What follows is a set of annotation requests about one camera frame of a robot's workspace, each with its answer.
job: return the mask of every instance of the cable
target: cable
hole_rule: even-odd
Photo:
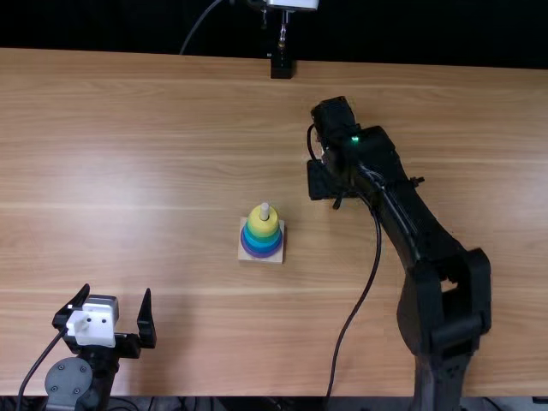
[[[313,128],[314,128],[314,125],[312,124],[307,131],[307,148],[308,148],[308,153],[310,154],[310,158],[313,160],[315,164],[318,164],[318,160],[316,159],[316,155],[314,154],[314,150],[312,149]],[[319,167],[321,167],[321,169],[324,172],[326,172],[330,178],[335,177],[329,171],[327,171],[327,169],[325,169],[324,167],[320,165]],[[371,213],[373,222],[375,223],[375,233],[377,236],[377,240],[376,240],[375,260],[373,261],[371,274],[369,275],[369,279],[367,280],[366,287],[361,293],[360,299],[354,305],[352,312],[347,317],[344,325],[342,326],[341,332],[339,333],[339,337],[337,339],[337,343],[335,344],[335,350],[333,352],[333,360],[331,361],[331,375],[330,375],[329,385],[327,387],[327,393],[325,394],[325,404],[327,404],[327,402],[329,401],[331,397],[331,391],[333,390],[333,384],[335,382],[335,370],[337,369],[337,358],[339,355],[339,349],[341,348],[341,344],[343,342],[344,335],[346,334],[347,329],[350,327],[350,324],[352,323],[352,320],[354,319],[355,315],[358,313],[358,311],[360,311],[361,304],[363,304],[363,301],[366,299],[367,294],[369,294],[369,290],[371,289],[373,285],[373,281],[375,280],[375,276],[377,275],[378,263],[380,262],[380,254],[381,254],[382,243],[383,243],[382,231],[380,229],[380,221],[378,220],[377,213],[371,207],[371,203],[367,200],[366,196],[360,190],[357,190],[355,188],[350,188],[348,187],[347,184],[342,184],[342,185],[346,186],[346,188],[349,188],[355,191],[358,197],[360,197],[360,199],[366,204],[367,208],[369,208],[369,212]]]
[[[186,404],[187,398],[185,396],[178,396],[177,400],[179,400],[179,402],[181,403],[181,410],[187,411],[188,410],[187,404]]]
[[[188,43],[190,42],[190,39],[194,35],[194,32],[198,30],[198,27],[200,26],[201,22],[209,15],[210,11],[215,9],[223,0],[215,0],[213,3],[209,5],[207,9],[202,13],[202,15],[199,17],[199,19],[194,23],[192,28],[190,29],[190,32],[187,34],[187,38],[185,39],[184,43],[182,44],[181,51],[179,51],[179,55],[182,56],[185,54],[185,50],[187,49]]]
[[[129,400],[126,400],[125,398],[121,398],[121,397],[119,397],[119,396],[112,396],[110,399],[111,399],[111,400],[117,400],[117,401],[125,402],[125,403],[127,403],[127,404],[133,406],[133,407],[135,408],[135,411],[139,411],[139,407],[137,407],[137,406],[135,405],[134,402],[131,402],[131,401],[129,401]]]
[[[329,400],[331,396],[331,390],[333,389],[333,383],[335,381],[335,370],[337,368],[337,356],[339,355],[339,349],[341,348],[341,343],[343,342],[344,334],[346,333],[347,329],[350,327],[350,323],[352,323],[352,320],[354,319],[354,316],[360,311],[361,304],[363,304],[363,301],[366,299],[367,294],[369,293],[369,290],[371,289],[371,286],[373,285],[373,281],[375,280],[375,276],[377,275],[377,269],[378,269],[378,263],[380,261],[380,254],[381,254],[381,245],[382,245],[382,231],[380,229],[380,222],[378,220],[377,214],[372,211],[372,217],[373,221],[375,222],[375,231],[377,233],[377,246],[375,251],[375,260],[373,261],[373,267],[371,269],[371,274],[369,275],[369,279],[367,280],[366,287],[364,288],[363,292],[361,293],[360,299],[358,302],[356,302],[354,308],[352,309],[352,312],[346,319],[346,322],[344,323],[344,326],[341,329],[341,332],[339,334],[339,338],[337,339],[337,344],[335,345],[335,351],[333,352],[333,361],[331,362],[331,376],[329,381],[329,386],[327,388],[327,393],[325,394],[325,400]]]
[[[483,397],[484,400],[486,400],[487,402],[489,402],[497,411],[503,411],[502,408],[500,408],[499,405],[497,405],[496,402],[494,402],[491,398],[489,398],[488,396],[484,396]]]
[[[25,392],[25,388],[27,387],[28,381],[31,379],[33,374],[36,372],[40,364],[42,364],[42,361],[44,358],[50,353],[50,351],[55,347],[55,344],[59,342],[61,338],[66,334],[67,328],[63,327],[57,335],[51,340],[50,344],[45,348],[44,352],[38,357],[36,362],[31,366],[31,369],[28,371],[27,376],[25,379],[23,379],[23,382],[21,383],[21,387],[19,389],[19,394],[17,395],[17,405],[15,406],[15,411],[21,411],[21,402],[23,401],[23,394]]]

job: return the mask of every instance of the black wall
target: black wall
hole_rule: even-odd
[[[177,53],[212,0],[3,2],[0,46]],[[264,57],[279,15],[261,31],[245,1],[220,4],[188,54]],[[548,1],[320,0],[292,18],[298,59],[548,68]]]

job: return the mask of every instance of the colorful stacking rings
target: colorful stacking rings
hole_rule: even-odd
[[[247,253],[265,259],[279,250],[283,244],[283,235],[276,210],[270,207],[268,218],[261,220],[260,209],[260,205],[253,208],[241,230],[240,239]]]

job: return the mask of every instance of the wooden table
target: wooden table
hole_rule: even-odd
[[[310,109],[346,95],[382,125],[420,195],[491,259],[493,327],[466,395],[548,390],[548,73],[0,51],[0,393],[13,395],[86,282],[136,331],[152,289],[158,346],[123,360],[113,393],[323,395],[337,334],[373,258],[363,205],[307,196]],[[236,258],[239,219],[269,200],[283,265]],[[408,396],[396,325],[403,272],[386,240],[342,346],[334,395]],[[69,356],[58,344],[27,394]]]

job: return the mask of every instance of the yellow ring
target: yellow ring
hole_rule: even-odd
[[[263,221],[259,217],[260,205],[257,205],[249,213],[247,218],[247,227],[253,235],[256,237],[270,237],[276,234],[278,227],[280,226],[277,220],[277,211],[271,206],[269,210],[268,220]]]

